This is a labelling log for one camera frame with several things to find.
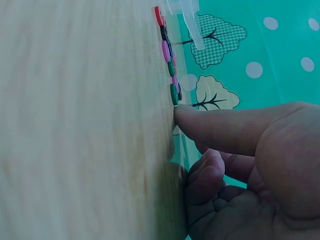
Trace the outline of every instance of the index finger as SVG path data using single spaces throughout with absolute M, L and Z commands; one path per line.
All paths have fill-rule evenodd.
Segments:
M 230 154 L 254 156 L 266 129 L 301 107 L 289 103 L 262 109 L 199 111 L 179 105 L 174 116 L 185 135 L 197 143 Z

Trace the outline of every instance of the clear plastic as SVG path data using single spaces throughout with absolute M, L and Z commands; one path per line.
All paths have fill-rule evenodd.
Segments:
M 182 14 L 186 27 L 198 50 L 204 50 L 205 44 L 197 26 L 195 13 L 199 11 L 199 0 L 166 0 L 172 15 Z

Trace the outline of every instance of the skin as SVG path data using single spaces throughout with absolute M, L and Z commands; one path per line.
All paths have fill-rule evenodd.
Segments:
M 320 239 L 320 107 L 175 109 L 203 153 L 185 189 L 192 240 Z M 247 184 L 225 185 L 224 175 Z

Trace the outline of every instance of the white tree pattern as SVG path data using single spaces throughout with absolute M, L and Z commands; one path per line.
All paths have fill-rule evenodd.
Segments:
M 211 14 L 197 15 L 198 27 L 204 41 L 204 50 L 198 50 L 192 36 L 182 44 L 189 44 L 195 62 L 202 68 L 207 69 L 210 65 L 222 62 L 224 55 L 237 50 L 240 41 L 247 37 L 247 31 L 238 25 L 232 25 L 219 17 Z
M 197 103 L 194 103 L 192 106 L 197 107 L 201 111 L 231 110 L 240 103 L 239 96 L 225 88 L 212 75 L 200 76 L 196 83 L 195 94 Z

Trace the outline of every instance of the wooden surface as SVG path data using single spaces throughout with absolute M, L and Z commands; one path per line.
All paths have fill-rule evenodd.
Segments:
M 186 236 L 157 4 L 0 1 L 1 240 Z

